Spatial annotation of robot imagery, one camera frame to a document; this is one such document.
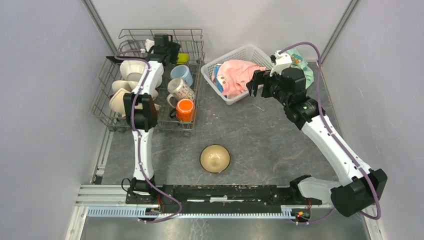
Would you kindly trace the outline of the orange mug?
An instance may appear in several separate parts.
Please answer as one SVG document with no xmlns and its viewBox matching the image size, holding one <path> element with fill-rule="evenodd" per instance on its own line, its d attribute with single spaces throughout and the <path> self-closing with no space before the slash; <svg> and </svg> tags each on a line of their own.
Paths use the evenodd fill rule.
<svg viewBox="0 0 424 240">
<path fill-rule="evenodd" d="M 193 122 L 195 119 L 196 107 L 193 100 L 184 98 L 177 102 L 176 107 L 169 113 L 171 119 L 180 122 Z"/>
</svg>

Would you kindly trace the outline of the cream plate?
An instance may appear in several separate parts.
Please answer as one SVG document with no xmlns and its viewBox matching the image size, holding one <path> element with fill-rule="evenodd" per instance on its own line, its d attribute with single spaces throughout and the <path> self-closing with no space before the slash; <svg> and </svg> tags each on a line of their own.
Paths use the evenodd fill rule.
<svg viewBox="0 0 424 240">
<path fill-rule="evenodd" d="M 158 88 L 162 83 L 164 67 L 158 61 L 149 61 L 147 64 L 140 60 L 125 60 L 120 65 L 120 73 L 127 82 L 128 91 L 134 90 L 139 83 L 146 86 L 153 82 L 155 88 Z"/>
</svg>

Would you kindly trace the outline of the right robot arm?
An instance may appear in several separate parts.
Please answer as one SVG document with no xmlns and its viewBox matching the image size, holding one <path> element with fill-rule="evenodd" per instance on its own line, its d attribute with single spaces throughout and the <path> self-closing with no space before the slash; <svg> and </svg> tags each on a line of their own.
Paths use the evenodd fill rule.
<svg viewBox="0 0 424 240">
<path fill-rule="evenodd" d="M 302 204 L 309 198 L 331 203 L 343 216 L 350 217 L 371 205 L 381 217 L 380 198 L 388 180 L 382 169 L 373 170 L 354 153 L 331 124 L 321 104 L 307 95 L 304 72 L 286 68 L 280 74 L 256 70 L 247 83 L 252 97 L 262 85 L 261 96 L 283 105 L 286 117 L 318 147 L 333 168 L 337 181 L 303 175 L 291 181 L 289 199 Z"/>
</svg>

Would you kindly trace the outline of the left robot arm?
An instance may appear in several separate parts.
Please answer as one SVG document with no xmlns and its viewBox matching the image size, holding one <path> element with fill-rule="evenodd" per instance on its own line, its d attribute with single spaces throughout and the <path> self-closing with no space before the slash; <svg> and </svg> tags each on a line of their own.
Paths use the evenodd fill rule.
<svg viewBox="0 0 424 240">
<path fill-rule="evenodd" d="M 146 56 L 139 59 L 143 72 L 136 87 L 123 96 L 125 117 L 134 138 L 134 173 L 127 193 L 145 204 L 153 203 L 159 196 L 154 181 L 152 164 L 152 137 L 158 124 L 158 111 L 153 92 L 164 73 L 164 67 L 177 61 L 180 45 L 166 33 L 153 37 L 153 46 L 148 47 Z"/>
</svg>

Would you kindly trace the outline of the light blue cup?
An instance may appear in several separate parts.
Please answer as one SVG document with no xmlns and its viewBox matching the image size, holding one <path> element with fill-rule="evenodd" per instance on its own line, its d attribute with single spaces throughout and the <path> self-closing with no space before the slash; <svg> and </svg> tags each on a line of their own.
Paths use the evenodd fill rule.
<svg viewBox="0 0 424 240">
<path fill-rule="evenodd" d="M 170 71 L 170 77 L 172 79 L 181 78 L 183 81 L 191 87 L 194 83 L 190 68 L 187 65 L 177 65 Z"/>
</svg>

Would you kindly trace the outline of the yellow-green bowl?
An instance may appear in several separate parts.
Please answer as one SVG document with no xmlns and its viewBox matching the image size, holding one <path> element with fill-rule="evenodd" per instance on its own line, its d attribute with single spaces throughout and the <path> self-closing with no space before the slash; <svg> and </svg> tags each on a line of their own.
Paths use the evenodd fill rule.
<svg viewBox="0 0 424 240">
<path fill-rule="evenodd" d="M 179 53 L 177 55 L 177 65 L 185 65 L 189 62 L 190 55 L 188 53 Z"/>
</svg>

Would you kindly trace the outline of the beige bowl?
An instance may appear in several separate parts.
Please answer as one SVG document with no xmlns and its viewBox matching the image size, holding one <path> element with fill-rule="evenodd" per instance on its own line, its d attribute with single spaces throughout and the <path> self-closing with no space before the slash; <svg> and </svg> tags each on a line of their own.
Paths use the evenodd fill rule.
<svg viewBox="0 0 424 240">
<path fill-rule="evenodd" d="M 205 171 L 212 174 L 219 174 L 229 167 L 231 155 L 224 146 L 211 144 L 202 150 L 199 156 L 199 162 Z"/>
</svg>

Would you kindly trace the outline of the wooden woven coaster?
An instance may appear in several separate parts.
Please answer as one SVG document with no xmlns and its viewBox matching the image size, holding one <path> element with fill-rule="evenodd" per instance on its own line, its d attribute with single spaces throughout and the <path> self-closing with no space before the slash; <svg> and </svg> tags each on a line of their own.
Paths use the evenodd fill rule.
<svg viewBox="0 0 424 240">
<path fill-rule="evenodd" d="M 110 99 L 109 107 L 115 113 L 121 115 L 122 117 L 126 117 L 125 105 L 124 105 L 124 95 L 131 94 L 132 92 L 120 88 Z"/>
</svg>

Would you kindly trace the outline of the white deep plate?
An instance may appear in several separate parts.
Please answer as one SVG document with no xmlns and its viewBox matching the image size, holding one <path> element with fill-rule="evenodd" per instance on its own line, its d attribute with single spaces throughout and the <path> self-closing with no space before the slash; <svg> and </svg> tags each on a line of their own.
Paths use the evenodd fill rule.
<svg viewBox="0 0 424 240">
<path fill-rule="evenodd" d="M 137 81 L 126 81 L 126 80 L 116 80 L 112 83 L 111 89 L 114 95 L 110 95 L 110 100 L 113 100 L 115 95 L 118 93 L 120 89 L 124 89 L 128 92 L 131 92 L 138 85 Z"/>
</svg>

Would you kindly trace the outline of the red rimmed plate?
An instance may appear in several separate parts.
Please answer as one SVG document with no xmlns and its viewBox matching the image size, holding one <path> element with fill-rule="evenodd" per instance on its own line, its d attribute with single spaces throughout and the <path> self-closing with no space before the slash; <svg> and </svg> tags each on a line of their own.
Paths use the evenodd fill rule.
<svg viewBox="0 0 424 240">
<path fill-rule="evenodd" d="M 158 125 L 159 110 L 162 108 L 162 105 L 153 101 L 153 106 L 154 106 L 154 111 L 153 111 L 153 114 L 152 114 L 152 120 L 153 120 L 154 126 L 156 127 Z"/>
</svg>

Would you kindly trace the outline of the white floral mug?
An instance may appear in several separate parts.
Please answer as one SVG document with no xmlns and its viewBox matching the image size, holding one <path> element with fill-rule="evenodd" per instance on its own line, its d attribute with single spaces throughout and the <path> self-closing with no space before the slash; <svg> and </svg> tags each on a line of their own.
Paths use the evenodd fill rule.
<svg viewBox="0 0 424 240">
<path fill-rule="evenodd" d="M 171 103 L 171 98 L 174 98 L 177 101 L 182 99 L 190 99 L 194 101 L 196 97 L 195 92 L 182 78 L 174 78 L 170 80 L 167 85 L 167 91 L 169 92 L 169 95 L 167 96 L 166 101 L 172 108 L 175 108 L 176 106 Z"/>
</svg>

